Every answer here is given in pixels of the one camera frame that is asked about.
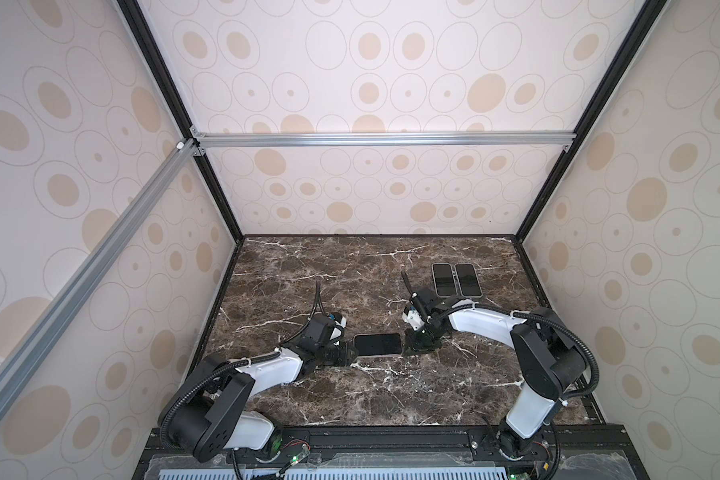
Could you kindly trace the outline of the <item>silver phone dark screen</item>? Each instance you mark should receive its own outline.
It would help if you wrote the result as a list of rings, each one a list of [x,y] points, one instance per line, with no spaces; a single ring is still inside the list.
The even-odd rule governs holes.
[[[452,266],[447,263],[432,265],[434,290],[439,297],[447,298],[457,294]]]

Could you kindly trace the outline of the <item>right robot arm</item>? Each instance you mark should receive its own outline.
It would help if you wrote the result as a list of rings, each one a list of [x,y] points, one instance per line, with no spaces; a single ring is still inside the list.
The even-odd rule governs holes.
[[[454,332],[497,341],[516,354],[521,393],[502,421],[500,437],[528,440],[560,407],[591,394],[600,369],[592,350],[549,308],[506,310],[462,297],[440,298],[430,289],[411,294],[404,308],[404,352],[430,353]]]

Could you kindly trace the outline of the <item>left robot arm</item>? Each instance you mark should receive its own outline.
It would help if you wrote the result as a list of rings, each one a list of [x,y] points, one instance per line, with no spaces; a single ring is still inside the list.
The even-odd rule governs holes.
[[[290,384],[324,367],[351,364],[356,350],[344,340],[342,314],[314,313],[302,329],[273,352],[227,360],[205,357],[186,377],[158,418],[163,446],[199,462],[224,450],[270,450],[277,437],[272,420],[245,410],[249,399]]]

